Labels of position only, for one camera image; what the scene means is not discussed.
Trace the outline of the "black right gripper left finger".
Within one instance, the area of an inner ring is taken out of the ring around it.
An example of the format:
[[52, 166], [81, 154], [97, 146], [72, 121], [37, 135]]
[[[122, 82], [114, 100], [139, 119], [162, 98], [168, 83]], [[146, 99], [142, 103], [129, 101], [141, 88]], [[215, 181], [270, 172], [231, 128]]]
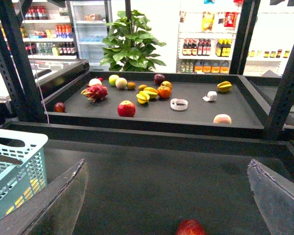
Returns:
[[89, 172], [84, 159], [0, 220], [0, 235], [71, 235], [81, 211]]

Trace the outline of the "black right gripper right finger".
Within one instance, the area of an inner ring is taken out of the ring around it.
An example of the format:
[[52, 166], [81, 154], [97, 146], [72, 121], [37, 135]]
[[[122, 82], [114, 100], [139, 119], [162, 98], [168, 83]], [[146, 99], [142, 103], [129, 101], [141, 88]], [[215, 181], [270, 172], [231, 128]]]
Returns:
[[272, 235], [294, 235], [294, 183], [253, 159], [247, 175], [256, 205]]

